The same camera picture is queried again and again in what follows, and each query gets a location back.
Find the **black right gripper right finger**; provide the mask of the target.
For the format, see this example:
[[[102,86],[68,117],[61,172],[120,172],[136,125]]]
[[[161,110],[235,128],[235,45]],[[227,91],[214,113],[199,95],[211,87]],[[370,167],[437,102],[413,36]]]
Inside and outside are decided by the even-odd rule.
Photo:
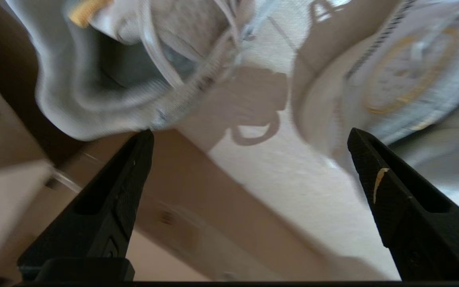
[[[402,280],[459,280],[459,206],[372,134],[347,140],[372,216]]]

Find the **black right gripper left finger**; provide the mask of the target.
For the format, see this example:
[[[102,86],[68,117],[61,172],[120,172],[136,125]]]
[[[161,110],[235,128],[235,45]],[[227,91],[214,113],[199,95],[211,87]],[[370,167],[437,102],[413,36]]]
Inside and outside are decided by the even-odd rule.
[[[18,258],[23,280],[132,280],[126,252],[154,136],[132,136]]]

